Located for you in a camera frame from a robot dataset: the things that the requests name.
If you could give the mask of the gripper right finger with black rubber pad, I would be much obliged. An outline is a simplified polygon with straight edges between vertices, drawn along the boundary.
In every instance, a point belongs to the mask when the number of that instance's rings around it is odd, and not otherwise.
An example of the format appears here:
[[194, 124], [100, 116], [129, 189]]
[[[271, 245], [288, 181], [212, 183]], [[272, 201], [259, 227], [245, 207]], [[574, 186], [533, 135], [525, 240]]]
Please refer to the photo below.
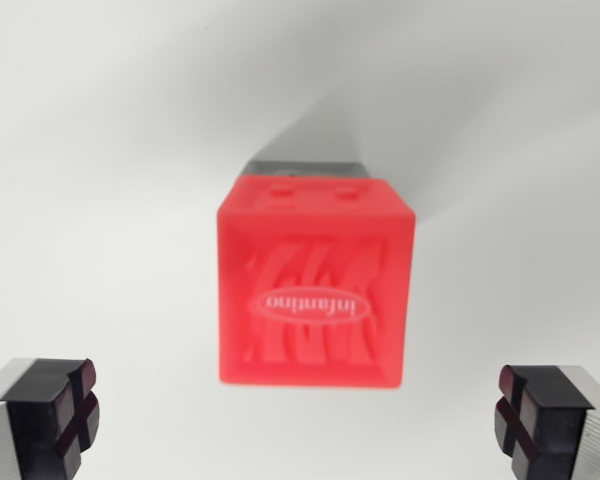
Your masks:
[[580, 366], [506, 365], [494, 430], [524, 480], [600, 479], [600, 384]]

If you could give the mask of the gripper left finger with black rubber pad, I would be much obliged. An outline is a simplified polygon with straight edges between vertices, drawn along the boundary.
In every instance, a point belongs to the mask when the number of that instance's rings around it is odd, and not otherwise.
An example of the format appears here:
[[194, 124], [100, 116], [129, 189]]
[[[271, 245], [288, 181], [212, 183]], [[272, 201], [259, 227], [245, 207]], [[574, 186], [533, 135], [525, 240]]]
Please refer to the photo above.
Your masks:
[[0, 480], [73, 479], [99, 428], [89, 359], [14, 358], [0, 370]]

